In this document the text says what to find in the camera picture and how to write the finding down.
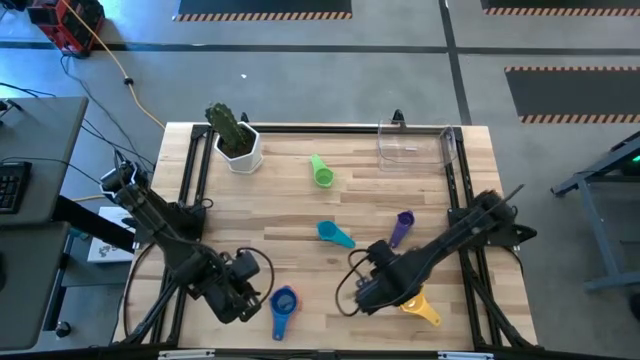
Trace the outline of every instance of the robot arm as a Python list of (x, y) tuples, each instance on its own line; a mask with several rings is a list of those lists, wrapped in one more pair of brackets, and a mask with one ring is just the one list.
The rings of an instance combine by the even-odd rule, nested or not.
[(470, 204), (464, 218), (422, 248), (398, 255), (384, 240), (373, 243), (367, 249), (366, 258), (374, 269), (370, 279), (358, 281), (355, 298), (358, 308), (371, 315), (383, 307), (406, 303), (420, 293), (422, 283), (444, 258), (480, 235), (514, 225), (516, 214), (506, 201), (521, 188), (504, 200), (495, 191), (481, 193)]
[(204, 297), (225, 324), (236, 318), (247, 321), (258, 312), (259, 293), (248, 282), (260, 271), (253, 255), (238, 252), (234, 259), (200, 244), (206, 210), (202, 204), (167, 203), (150, 189), (146, 174), (134, 163), (123, 160), (115, 165), (101, 178), (102, 192), (133, 216), (142, 239), (160, 247), (174, 283), (171, 288), (184, 287), (193, 299)]

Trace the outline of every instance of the gray desk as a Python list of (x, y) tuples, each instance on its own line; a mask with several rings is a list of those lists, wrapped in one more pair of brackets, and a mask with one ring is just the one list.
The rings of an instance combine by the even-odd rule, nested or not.
[[(24, 111), (12, 109), (2, 117), (4, 125), (0, 128), (0, 160), (10, 156), (25, 156), (68, 162), (87, 110), (87, 99), (12, 100)], [(29, 191), (24, 195), (20, 212), (0, 217), (2, 225), (43, 223), (53, 216), (67, 166), (52, 161), (26, 161), (34, 163)]]
[(69, 228), (50, 223), (0, 229), (6, 276), (0, 291), (0, 350), (27, 349), (38, 340)]
[(19, 212), (0, 215), (0, 252), (7, 264), (7, 284), (0, 292), (0, 320), (4, 324), (0, 327), (0, 349), (26, 349), (35, 344), (43, 324), (46, 330), (53, 330), (57, 322), (64, 298), (62, 279), (68, 262), (65, 245), (71, 244), (67, 242), (69, 228), (77, 228), (128, 251), (133, 251), (134, 237), (59, 195), (87, 99), (12, 100), (22, 110), (13, 108), (2, 117), (0, 160), (29, 157), (61, 161), (7, 160), (29, 161), (33, 166)]
[(14, 215), (0, 216), (0, 226), (66, 221), (74, 228), (96, 236), (123, 250), (133, 252), (133, 235), (120, 226), (60, 196), (82, 119), (87, 110), (85, 97), (15, 98), (22, 111), (14, 108), (2, 117), (0, 160), (30, 157), (48, 160), (10, 159), (33, 163), (27, 191)]

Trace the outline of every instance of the metal stand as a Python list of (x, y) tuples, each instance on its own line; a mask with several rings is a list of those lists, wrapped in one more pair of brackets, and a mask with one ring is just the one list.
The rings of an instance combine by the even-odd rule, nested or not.
[(615, 254), (611, 247), (604, 228), (603, 219), (598, 214), (591, 194), (591, 183), (594, 182), (640, 181), (638, 177), (634, 176), (605, 176), (619, 169), (624, 163), (631, 161), (631, 159), (638, 155), (640, 155), (640, 132), (633, 134), (614, 146), (609, 155), (604, 159), (583, 171), (575, 173), (569, 180), (564, 181), (562, 184), (551, 188), (551, 192), (556, 197), (563, 197), (571, 190), (579, 190), (582, 196), (582, 207), (591, 224), (607, 272), (607, 275), (602, 278), (585, 282), (584, 289), (587, 292), (640, 284), (640, 272), (624, 272), (624, 261)]

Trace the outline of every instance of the keyboard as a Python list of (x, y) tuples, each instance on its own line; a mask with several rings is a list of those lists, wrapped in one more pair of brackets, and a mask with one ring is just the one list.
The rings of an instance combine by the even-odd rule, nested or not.
[(18, 213), (30, 174), (30, 162), (0, 163), (0, 215)]

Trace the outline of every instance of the potted plant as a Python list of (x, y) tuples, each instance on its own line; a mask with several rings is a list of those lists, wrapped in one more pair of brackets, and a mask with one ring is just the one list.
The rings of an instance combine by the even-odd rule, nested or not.
[(260, 134), (246, 122), (237, 122), (224, 104), (209, 107), (205, 116), (218, 133), (214, 147), (229, 164), (229, 170), (238, 174), (256, 171), (262, 164)]

